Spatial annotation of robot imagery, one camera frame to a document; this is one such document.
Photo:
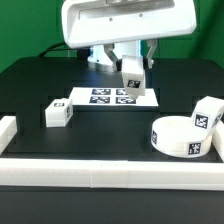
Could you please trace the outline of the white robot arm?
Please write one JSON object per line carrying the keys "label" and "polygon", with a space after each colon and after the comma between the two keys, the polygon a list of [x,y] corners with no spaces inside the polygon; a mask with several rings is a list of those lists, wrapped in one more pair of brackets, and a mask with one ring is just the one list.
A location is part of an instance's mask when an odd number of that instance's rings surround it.
{"label": "white robot arm", "polygon": [[142,41],[151,65],[160,38],[196,28],[193,0],[65,0],[61,18],[65,43],[89,47],[88,65],[109,72],[119,69],[124,55],[140,56]]}

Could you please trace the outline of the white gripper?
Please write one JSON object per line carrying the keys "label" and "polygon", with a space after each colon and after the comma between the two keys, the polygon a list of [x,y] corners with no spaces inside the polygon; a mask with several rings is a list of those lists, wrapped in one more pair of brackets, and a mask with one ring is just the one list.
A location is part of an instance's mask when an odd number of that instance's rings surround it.
{"label": "white gripper", "polygon": [[104,52],[114,71],[118,58],[113,43],[148,40],[151,69],[157,38],[191,34],[196,28],[193,0],[66,0],[61,18],[66,44],[71,48],[106,44]]}

